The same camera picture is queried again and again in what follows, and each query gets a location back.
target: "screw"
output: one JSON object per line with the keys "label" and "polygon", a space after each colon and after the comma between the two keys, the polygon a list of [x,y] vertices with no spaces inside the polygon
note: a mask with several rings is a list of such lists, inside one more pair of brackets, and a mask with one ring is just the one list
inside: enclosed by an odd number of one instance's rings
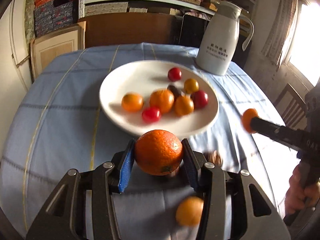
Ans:
{"label": "screw", "polygon": [[106,162],[106,163],[103,164],[103,167],[104,167],[105,169],[110,169],[110,168],[112,168],[112,166],[113,166],[113,163],[112,163],[112,162]]}
{"label": "screw", "polygon": [[75,170],[75,169],[68,170],[68,175],[69,176],[74,176],[76,174],[77,174],[77,170]]}
{"label": "screw", "polygon": [[247,170],[241,170],[240,173],[241,173],[242,176],[245,176],[245,177],[250,175],[250,172],[247,171]]}
{"label": "screw", "polygon": [[204,166],[208,169],[213,169],[214,168],[214,164],[213,163],[205,163]]}

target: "curtain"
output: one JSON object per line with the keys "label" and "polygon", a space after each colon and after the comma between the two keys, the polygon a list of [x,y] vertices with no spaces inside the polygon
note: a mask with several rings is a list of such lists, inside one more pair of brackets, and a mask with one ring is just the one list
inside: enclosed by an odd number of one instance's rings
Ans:
{"label": "curtain", "polygon": [[277,70],[282,63],[280,59],[284,58],[283,54],[287,51],[287,48],[284,48],[284,42],[292,30],[292,23],[296,20],[296,12],[297,0],[280,0],[276,18],[261,51],[273,64],[277,65]]}

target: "wooden chair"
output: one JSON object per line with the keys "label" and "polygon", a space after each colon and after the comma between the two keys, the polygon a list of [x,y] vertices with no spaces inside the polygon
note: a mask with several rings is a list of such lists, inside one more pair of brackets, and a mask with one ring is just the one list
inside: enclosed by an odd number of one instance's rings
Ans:
{"label": "wooden chair", "polygon": [[283,99],[284,95],[287,92],[293,98],[290,101],[287,108],[285,109],[285,111],[280,115],[286,126],[294,128],[305,116],[306,104],[303,101],[303,99],[299,96],[299,94],[296,92],[296,90],[294,90],[294,88],[290,84],[287,84],[280,93],[279,97],[274,102],[275,106],[277,106],[280,103],[280,101]]}

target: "small orange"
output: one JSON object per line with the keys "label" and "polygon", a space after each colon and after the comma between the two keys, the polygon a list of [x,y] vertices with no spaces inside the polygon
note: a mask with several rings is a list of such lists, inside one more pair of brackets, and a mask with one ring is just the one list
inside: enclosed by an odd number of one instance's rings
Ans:
{"label": "small orange", "polygon": [[174,134],[152,130],[137,140],[134,158],[144,172],[161,176],[179,167],[182,154],[182,144]]}
{"label": "small orange", "polygon": [[189,96],[179,96],[174,103],[174,111],[177,116],[184,116],[191,114],[195,106]]}
{"label": "small orange", "polygon": [[194,78],[189,78],[184,82],[183,89],[187,94],[192,94],[199,90],[199,83]]}
{"label": "small orange", "polygon": [[241,123],[242,126],[244,127],[244,129],[248,132],[248,133],[255,133],[254,130],[252,130],[251,126],[250,126],[250,122],[252,120],[252,118],[254,117],[259,117],[258,116],[258,112],[256,109],[254,108],[249,108],[248,110],[246,110],[243,115],[241,116]]}
{"label": "small orange", "polygon": [[137,93],[127,93],[122,98],[121,106],[128,112],[137,112],[143,107],[143,97]]}
{"label": "small orange", "polygon": [[150,106],[160,109],[161,114],[168,113],[174,103],[174,95],[168,89],[154,91],[150,96]]}
{"label": "small orange", "polygon": [[194,227],[200,223],[204,201],[192,196],[180,203],[176,212],[176,221],[181,226]]}

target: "light blue tablecloth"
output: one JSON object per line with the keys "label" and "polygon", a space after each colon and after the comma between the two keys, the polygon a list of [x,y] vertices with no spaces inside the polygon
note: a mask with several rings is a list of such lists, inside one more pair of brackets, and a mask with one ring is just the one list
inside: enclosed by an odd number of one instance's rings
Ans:
{"label": "light blue tablecloth", "polygon": [[[144,59],[182,64],[214,87],[219,117],[205,133],[188,138],[191,147],[199,152],[218,150],[224,170],[248,169],[283,212],[288,179],[298,163],[296,153],[262,135],[246,133],[240,124],[240,115],[248,108],[256,108],[261,118],[283,125],[281,117],[235,63],[225,76],[196,69],[197,51],[142,43],[89,48],[50,63],[20,105],[1,160],[1,207],[23,236],[68,169],[88,171],[125,149],[132,136],[100,110],[99,87],[113,69]],[[197,228],[179,227],[174,218],[178,204],[192,193],[192,188],[182,186],[177,178],[164,183],[134,166],[127,190],[114,198],[123,240],[195,239]],[[90,229],[88,238],[92,239]]]}

